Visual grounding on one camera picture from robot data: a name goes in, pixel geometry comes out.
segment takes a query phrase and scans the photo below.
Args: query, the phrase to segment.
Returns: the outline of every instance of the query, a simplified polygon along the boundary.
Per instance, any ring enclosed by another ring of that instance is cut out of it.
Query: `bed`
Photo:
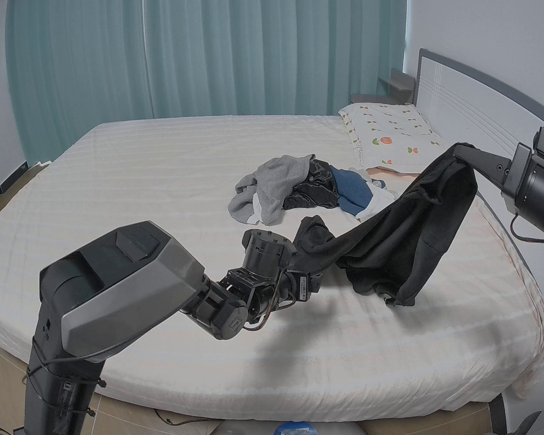
[[[151,220],[211,279],[241,265],[249,228],[226,206],[240,177],[274,156],[314,153],[355,166],[340,117],[178,118],[102,124],[41,171],[0,213],[0,346],[27,362],[40,306],[38,272],[124,224]],[[401,192],[407,176],[377,172]],[[335,235],[358,221],[340,209],[292,209],[270,228],[292,238],[320,214]],[[355,294],[326,273],[311,301],[258,333],[214,340],[175,314],[103,370],[101,393],[227,419],[359,421],[411,417],[527,396],[544,367],[544,298],[498,219],[476,197],[412,308]]]

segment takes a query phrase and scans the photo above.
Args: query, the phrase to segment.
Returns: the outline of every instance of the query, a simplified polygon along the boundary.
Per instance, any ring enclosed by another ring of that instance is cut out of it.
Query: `pillow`
[[[447,149],[413,105],[353,103],[339,113],[363,169],[419,174]]]

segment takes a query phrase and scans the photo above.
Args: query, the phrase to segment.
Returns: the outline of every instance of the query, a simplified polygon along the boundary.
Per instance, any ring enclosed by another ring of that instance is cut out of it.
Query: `gray headboard trim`
[[[426,50],[424,48],[421,48],[419,50],[419,65],[417,68],[417,79],[416,79],[416,85],[415,85],[415,95],[413,96],[413,104],[417,105],[417,98],[419,95],[419,79],[421,77],[421,60],[423,58],[430,59],[434,62],[440,63],[443,66],[447,66],[448,68],[454,69],[459,73],[462,73],[468,77],[471,77],[472,79],[477,80],[478,82],[487,85],[494,91],[497,91],[501,93],[502,95],[506,96],[513,102],[517,103],[518,105],[522,106],[532,114],[534,114],[536,117],[544,121],[544,105],[541,103],[538,103],[533,98],[528,97],[525,93],[515,89],[514,87],[508,85],[505,82],[500,81],[499,79],[496,79],[495,77],[492,77],[485,72],[481,72],[478,69],[472,68],[471,66],[467,66],[464,63],[457,62],[455,60],[452,60],[451,58],[448,58],[447,56],[443,56],[437,53],[430,52],[429,50]],[[486,206],[490,208],[490,211],[494,214],[494,217],[496,220],[500,223],[502,228],[504,229],[504,232],[508,235],[510,240],[512,241],[512,244],[516,248],[516,251],[518,252],[518,255],[520,256],[520,259],[522,259],[522,262],[524,265],[528,268],[528,271],[531,272],[529,269],[528,264],[524,260],[524,257],[518,250],[516,244],[513,242],[512,237],[510,236],[510,233],[507,228],[504,227],[500,219],[496,216],[494,213],[494,210],[490,207],[490,205],[487,203],[487,201],[482,197],[484,202],[486,202]]]
[[[544,105],[538,103],[535,99],[528,97],[525,93],[515,89],[511,85],[496,79],[495,77],[481,72],[478,69],[472,68],[464,63],[457,62],[437,53],[430,52],[424,48],[419,50],[419,66],[417,68],[417,80],[415,86],[415,95],[413,96],[413,104],[417,105],[417,97],[419,95],[419,78],[421,76],[421,58],[428,58],[434,62],[441,63],[448,68],[454,69],[459,73],[465,74],[472,79],[487,85],[491,89],[500,92],[502,95],[508,97],[513,102],[524,107],[526,110],[534,114],[536,117],[544,121]]]

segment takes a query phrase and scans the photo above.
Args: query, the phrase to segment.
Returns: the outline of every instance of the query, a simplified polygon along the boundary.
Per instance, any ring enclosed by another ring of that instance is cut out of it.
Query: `curtain fold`
[[[406,0],[9,0],[29,163],[102,122],[336,114],[401,68]]]

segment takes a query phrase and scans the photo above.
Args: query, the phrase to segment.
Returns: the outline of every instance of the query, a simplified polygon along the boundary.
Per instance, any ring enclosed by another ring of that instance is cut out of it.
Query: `baseboard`
[[[507,435],[508,427],[506,424],[506,408],[502,394],[497,395],[488,404],[490,408],[491,430],[496,435]]]
[[[2,190],[2,193],[7,191],[14,182],[16,182],[19,178],[22,177],[22,175],[28,170],[28,163],[24,161],[24,163],[16,169],[10,176],[0,185],[0,189]]]

